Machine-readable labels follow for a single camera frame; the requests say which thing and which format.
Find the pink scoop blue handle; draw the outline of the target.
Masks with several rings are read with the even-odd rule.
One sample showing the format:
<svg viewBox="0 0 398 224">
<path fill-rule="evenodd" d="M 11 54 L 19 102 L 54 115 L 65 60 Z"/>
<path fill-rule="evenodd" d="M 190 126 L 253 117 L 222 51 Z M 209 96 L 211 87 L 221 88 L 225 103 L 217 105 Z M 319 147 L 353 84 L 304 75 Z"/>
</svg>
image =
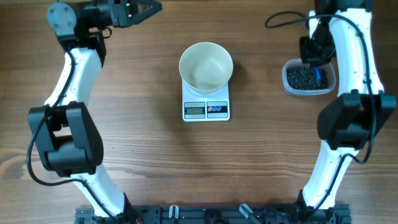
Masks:
<svg viewBox="0 0 398 224">
<path fill-rule="evenodd" d="M 317 82 L 317 83 L 320 83 L 322 77 L 321 77 L 321 72 L 320 72 L 319 66 L 314 65 L 314 66 L 312 67 L 312 69 L 313 69 L 313 72 L 315 73 L 315 80 L 316 80 L 316 82 Z"/>
</svg>

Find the white bowl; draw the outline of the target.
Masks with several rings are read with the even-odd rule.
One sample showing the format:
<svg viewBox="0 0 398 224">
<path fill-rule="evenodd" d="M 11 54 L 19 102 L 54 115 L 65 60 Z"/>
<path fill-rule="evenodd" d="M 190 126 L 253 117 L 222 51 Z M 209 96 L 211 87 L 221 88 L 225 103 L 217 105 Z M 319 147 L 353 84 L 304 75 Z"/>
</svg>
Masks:
<svg viewBox="0 0 398 224">
<path fill-rule="evenodd" d="M 199 94 L 210 94 L 228 84 L 234 64 L 229 52 L 212 42 L 199 42 L 180 57 L 178 69 L 182 80 Z"/>
</svg>

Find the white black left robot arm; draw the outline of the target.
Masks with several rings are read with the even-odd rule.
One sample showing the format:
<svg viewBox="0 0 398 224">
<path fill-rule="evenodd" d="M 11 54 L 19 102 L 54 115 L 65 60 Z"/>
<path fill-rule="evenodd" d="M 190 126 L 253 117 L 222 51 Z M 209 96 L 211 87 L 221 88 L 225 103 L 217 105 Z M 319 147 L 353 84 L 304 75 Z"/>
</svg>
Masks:
<svg viewBox="0 0 398 224">
<path fill-rule="evenodd" d="M 88 102 L 106 58 L 105 30 L 139 24 L 162 10 L 158 1 L 57 1 L 47 9 L 47 22 L 65 54 L 58 83 L 44 105 L 29 110 L 32 137 L 28 152 L 37 151 L 43 167 L 60 184 L 74 183 L 90 201 L 77 223 L 141 223 L 126 194 L 103 165 L 101 135 Z"/>
</svg>

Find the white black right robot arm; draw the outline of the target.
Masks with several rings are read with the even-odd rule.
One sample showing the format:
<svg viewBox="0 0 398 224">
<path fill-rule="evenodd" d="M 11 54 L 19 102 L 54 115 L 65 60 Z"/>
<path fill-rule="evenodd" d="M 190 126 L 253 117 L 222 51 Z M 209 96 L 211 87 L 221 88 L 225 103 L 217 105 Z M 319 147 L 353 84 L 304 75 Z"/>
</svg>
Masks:
<svg viewBox="0 0 398 224">
<path fill-rule="evenodd" d="M 308 16 L 310 35 L 300 39 L 300 56 L 311 67 L 337 59 L 338 97 L 321 110 L 320 153 L 303 188 L 312 212 L 334 207 L 351 163 L 369 159 L 374 137 L 397 107 L 377 74 L 371 40 L 371 1 L 315 1 Z"/>
</svg>

